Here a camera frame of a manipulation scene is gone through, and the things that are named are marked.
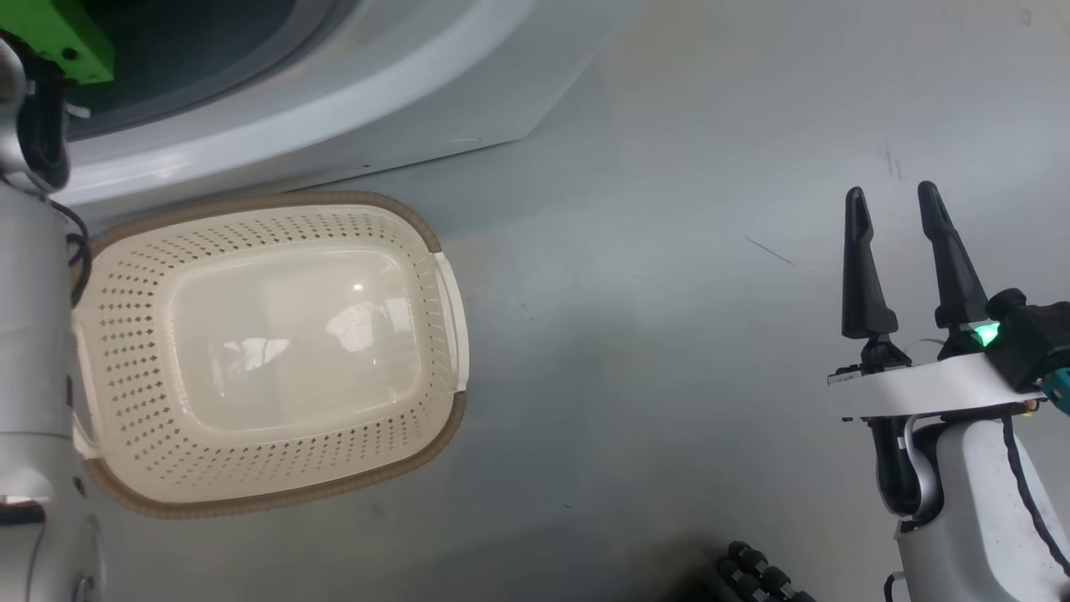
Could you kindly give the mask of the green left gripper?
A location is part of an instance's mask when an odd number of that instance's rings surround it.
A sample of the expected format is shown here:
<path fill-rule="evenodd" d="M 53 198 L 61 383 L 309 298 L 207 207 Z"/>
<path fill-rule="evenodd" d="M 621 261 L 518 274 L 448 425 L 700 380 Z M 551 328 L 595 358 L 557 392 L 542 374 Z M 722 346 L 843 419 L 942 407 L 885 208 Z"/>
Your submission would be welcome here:
<path fill-rule="evenodd" d="M 114 45 L 83 1 L 3 1 L 1 29 L 77 84 L 114 80 Z"/>

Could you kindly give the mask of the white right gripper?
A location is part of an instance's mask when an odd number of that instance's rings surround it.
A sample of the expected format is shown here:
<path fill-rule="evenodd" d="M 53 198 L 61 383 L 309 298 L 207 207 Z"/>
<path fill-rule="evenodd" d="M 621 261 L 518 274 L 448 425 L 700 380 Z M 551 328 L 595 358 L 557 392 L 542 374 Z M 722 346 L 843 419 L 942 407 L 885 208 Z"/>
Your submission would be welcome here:
<path fill-rule="evenodd" d="M 941 198 L 939 187 L 922 181 L 917 195 L 922 232 L 932 245 L 939 285 L 936 327 L 951 330 L 981 323 L 987 319 L 985 289 Z M 827 377 L 827 406 L 834 416 L 927 416 L 1014 403 L 1035 405 L 1044 399 L 1035 386 L 1014 390 L 982 352 L 913 365 L 890 338 L 875 338 L 898 331 L 899 323 L 880 285 L 872 240 L 873 225 L 863 188 L 854 186 L 845 197 L 841 333 L 846 339 L 868 340 L 858 365 L 843 367 Z"/>

